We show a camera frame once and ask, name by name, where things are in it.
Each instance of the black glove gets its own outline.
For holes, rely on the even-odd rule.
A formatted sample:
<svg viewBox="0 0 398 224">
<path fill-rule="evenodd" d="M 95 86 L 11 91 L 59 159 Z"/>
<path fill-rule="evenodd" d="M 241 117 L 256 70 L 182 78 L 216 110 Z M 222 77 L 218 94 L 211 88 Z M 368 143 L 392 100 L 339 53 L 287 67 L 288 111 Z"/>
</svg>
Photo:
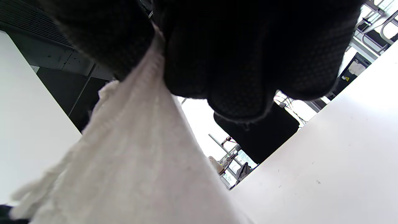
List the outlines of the black glove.
<svg viewBox="0 0 398 224">
<path fill-rule="evenodd" d="M 41 0 L 65 35 L 119 80 L 154 30 L 134 0 Z M 178 96 L 206 98 L 222 117 L 254 122 L 277 89 L 301 100 L 334 86 L 364 0 L 154 0 L 166 39 L 164 79 Z"/>
</svg>

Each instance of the white surface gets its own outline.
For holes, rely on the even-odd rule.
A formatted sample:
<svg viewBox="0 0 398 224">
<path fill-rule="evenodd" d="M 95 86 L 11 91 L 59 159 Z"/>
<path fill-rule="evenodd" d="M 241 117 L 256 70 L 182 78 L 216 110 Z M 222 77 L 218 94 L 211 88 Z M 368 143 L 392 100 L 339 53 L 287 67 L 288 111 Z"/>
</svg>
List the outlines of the white surface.
<svg viewBox="0 0 398 224">
<path fill-rule="evenodd" d="M 0 31 L 0 203 L 80 138 L 10 37 Z"/>
<path fill-rule="evenodd" d="M 231 191 L 257 224 L 398 223 L 398 44 Z"/>
</svg>

